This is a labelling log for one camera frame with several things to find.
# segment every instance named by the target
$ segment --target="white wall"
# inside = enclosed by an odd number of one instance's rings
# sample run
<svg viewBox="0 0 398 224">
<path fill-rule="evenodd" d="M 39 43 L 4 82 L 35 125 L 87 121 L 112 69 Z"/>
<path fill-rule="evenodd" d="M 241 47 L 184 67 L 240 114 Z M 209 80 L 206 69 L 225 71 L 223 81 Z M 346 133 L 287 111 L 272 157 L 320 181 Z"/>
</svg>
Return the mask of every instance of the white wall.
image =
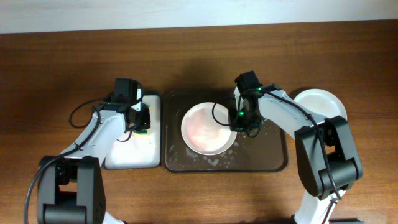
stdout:
<svg viewBox="0 0 398 224">
<path fill-rule="evenodd" d="M 0 33 L 397 18 L 398 0 L 0 0 Z"/>
</svg>

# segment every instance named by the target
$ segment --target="wooden table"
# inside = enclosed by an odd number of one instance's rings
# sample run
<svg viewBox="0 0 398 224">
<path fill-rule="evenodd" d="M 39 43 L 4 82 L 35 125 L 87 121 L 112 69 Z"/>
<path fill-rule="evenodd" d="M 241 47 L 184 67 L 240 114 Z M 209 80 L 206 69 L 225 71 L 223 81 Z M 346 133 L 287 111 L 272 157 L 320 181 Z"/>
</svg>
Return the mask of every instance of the wooden table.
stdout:
<svg viewBox="0 0 398 224">
<path fill-rule="evenodd" d="M 332 218 L 398 218 L 398 21 L 0 35 L 0 223 L 21 223 L 43 155 L 81 133 L 72 109 L 113 90 L 116 77 L 164 92 L 234 86 L 254 70 L 287 92 L 334 93 L 346 106 L 364 175 Z M 89 108 L 76 123 L 84 123 Z M 278 174 L 103 170 L 107 210 L 129 223 L 237 223 L 288 218 L 304 188 L 294 141 Z M 35 223 L 36 191 L 30 205 Z"/>
</svg>

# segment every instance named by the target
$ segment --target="round plate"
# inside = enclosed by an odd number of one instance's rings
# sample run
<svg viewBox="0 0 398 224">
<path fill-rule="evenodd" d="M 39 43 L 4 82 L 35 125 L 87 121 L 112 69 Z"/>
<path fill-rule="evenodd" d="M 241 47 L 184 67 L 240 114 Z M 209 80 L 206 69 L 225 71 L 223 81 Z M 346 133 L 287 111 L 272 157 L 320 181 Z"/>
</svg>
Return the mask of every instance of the round plate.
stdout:
<svg viewBox="0 0 398 224">
<path fill-rule="evenodd" d="M 182 138 L 189 148 L 207 156 L 227 150 L 234 143 L 237 132 L 229 126 L 219 125 L 211 115 L 214 103 L 206 102 L 195 105 L 182 119 Z M 228 109 L 217 104 L 214 109 L 216 119 L 228 124 Z"/>
<path fill-rule="evenodd" d="M 340 115 L 347 119 L 347 112 L 342 102 L 326 90 L 305 90 L 298 94 L 294 101 L 308 110 L 328 118 Z"/>
</svg>

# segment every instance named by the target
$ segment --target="wood grain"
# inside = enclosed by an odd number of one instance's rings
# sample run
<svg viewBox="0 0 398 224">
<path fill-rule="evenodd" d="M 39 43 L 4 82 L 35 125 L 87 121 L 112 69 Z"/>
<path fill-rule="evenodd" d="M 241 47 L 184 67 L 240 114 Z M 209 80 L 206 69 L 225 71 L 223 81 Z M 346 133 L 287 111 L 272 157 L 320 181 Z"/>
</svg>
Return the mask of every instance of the wood grain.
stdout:
<svg viewBox="0 0 398 224">
<path fill-rule="evenodd" d="M 255 70 L 287 92 L 322 88 L 342 100 L 364 175 L 333 218 L 398 218 L 398 21 L 0 35 L 0 223 L 21 223 L 43 155 L 80 134 L 74 107 L 113 90 L 116 77 L 164 92 L 231 87 Z M 76 122 L 85 122 L 88 110 Z M 278 174 L 177 175 L 162 167 L 103 170 L 107 210 L 129 223 L 238 223 L 288 218 L 304 188 L 295 146 Z M 36 195 L 30 205 L 35 220 Z"/>
</svg>

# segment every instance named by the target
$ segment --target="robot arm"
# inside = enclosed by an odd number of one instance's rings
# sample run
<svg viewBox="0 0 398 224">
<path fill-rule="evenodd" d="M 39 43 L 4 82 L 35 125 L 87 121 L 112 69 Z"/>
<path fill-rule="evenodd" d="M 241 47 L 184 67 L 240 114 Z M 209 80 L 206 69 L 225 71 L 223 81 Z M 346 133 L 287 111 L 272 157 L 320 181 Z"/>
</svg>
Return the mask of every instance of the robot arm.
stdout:
<svg viewBox="0 0 398 224">
<path fill-rule="evenodd" d="M 115 92 L 95 108 L 85 130 L 61 153 L 69 154 L 45 169 L 37 195 L 39 223 L 125 223 L 106 212 L 101 166 L 123 133 L 150 128 L 149 109 L 141 108 L 138 84 L 116 79 Z M 40 166 L 53 158 L 45 156 Z M 70 181 L 77 182 L 77 191 L 61 191 L 59 185 Z"/>
<path fill-rule="evenodd" d="M 334 189 L 344 194 L 363 174 L 347 120 L 341 116 L 326 118 L 298 106 L 279 86 L 260 84 L 253 71 L 241 74 L 235 83 L 237 110 L 229 111 L 231 130 L 250 134 L 260 131 L 262 121 L 269 119 L 295 140 L 298 174 L 306 190 L 295 221 L 323 223 L 335 205 L 330 203 L 336 198 Z M 335 147 L 327 159 L 320 142 Z"/>
</svg>

